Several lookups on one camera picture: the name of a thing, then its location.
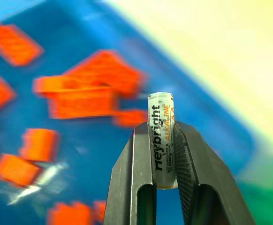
aa battery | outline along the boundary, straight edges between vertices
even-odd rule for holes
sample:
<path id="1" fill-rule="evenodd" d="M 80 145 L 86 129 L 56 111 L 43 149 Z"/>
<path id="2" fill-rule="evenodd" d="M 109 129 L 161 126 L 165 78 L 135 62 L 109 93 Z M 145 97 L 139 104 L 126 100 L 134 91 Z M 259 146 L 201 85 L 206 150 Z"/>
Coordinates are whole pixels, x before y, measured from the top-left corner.
<path id="1" fill-rule="evenodd" d="M 152 160 L 157 187 L 160 189 L 176 188 L 173 95 L 167 92 L 157 92 L 149 95 L 148 114 Z"/>

blue tray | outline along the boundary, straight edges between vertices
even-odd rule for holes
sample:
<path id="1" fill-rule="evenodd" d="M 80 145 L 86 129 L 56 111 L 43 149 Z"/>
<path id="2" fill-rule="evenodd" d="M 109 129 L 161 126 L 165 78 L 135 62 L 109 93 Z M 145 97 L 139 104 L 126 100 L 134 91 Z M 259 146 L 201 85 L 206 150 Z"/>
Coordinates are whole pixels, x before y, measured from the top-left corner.
<path id="1" fill-rule="evenodd" d="M 17 92 L 15 101 L 0 110 L 0 154 L 17 154 L 27 128 L 57 130 L 61 142 L 57 163 L 67 165 L 37 193 L 7 206 L 19 190 L 0 181 L 0 225 L 43 225 L 46 210 L 55 202 L 79 200 L 91 205 L 105 200 L 113 165 L 131 129 L 112 125 L 110 118 L 52 120 L 46 99 L 31 92 L 42 75 L 59 75 L 95 51 L 116 49 L 149 81 L 144 95 L 169 91 L 174 95 L 176 119 L 195 126 L 234 174 L 255 151 L 249 132 L 168 58 L 146 41 L 111 8 L 80 0 L 47 1 L 4 24 L 14 23 L 45 50 L 23 68 L 11 67 L 0 57 L 0 76 Z M 121 101 L 122 108 L 147 108 L 146 98 Z M 158 192 L 158 224 L 182 224 L 178 190 Z"/>

battery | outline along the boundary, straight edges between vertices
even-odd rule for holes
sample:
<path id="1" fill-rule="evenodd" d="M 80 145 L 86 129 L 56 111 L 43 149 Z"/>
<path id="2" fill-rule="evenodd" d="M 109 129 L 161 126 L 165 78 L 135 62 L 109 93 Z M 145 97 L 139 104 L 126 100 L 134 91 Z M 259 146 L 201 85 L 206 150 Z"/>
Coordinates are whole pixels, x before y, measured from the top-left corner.
<path id="1" fill-rule="evenodd" d="M 148 126 L 157 188 L 177 188 L 174 165 L 174 100 L 167 92 L 148 96 Z"/>

blue container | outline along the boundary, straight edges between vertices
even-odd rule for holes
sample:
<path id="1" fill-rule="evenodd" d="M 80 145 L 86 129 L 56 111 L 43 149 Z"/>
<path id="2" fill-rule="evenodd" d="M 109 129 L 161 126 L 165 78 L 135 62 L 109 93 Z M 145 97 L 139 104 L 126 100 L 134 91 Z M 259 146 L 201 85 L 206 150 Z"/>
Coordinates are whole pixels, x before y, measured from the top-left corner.
<path id="1" fill-rule="evenodd" d="M 0 225 L 43 225 L 56 202 L 105 200 L 111 169 L 132 129 L 110 118 L 52 120 L 48 105 L 32 91 L 43 75 L 60 75 L 99 49 L 113 48 L 149 78 L 147 93 L 174 95 L 176 119 L 195 126 L 234 174 L 255 151 L 249 132 L 165 55 L 103 3 L 47 1 L 5 21 L 14 23 L 45 50 L 27 67 L 12 67 L 0 57 L 0 76 L 17 98 L 0 110 L 0 154 L 18 154 L 27 128 L 54 129 L 61 135 L 56 163 L 66 165 L 39 191 L 8 205 L 21 191 L 0 181 Z M 122 108 L 147 108 L 146 97 L 121 101 Z M 158 192 L 159 225 L 182 224 L 178 190 Z"/>

yellow surface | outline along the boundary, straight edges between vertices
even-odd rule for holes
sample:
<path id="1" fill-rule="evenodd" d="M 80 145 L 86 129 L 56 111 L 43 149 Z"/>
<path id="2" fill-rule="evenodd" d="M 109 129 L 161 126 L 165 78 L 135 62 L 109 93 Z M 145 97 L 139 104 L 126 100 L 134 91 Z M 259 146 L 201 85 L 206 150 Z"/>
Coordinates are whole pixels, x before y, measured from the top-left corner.
<path id="1" fill-rule="evenodd" d="M 273 156 L 273 0 L 108 2 L 251 127 L 256 173 Z"/>

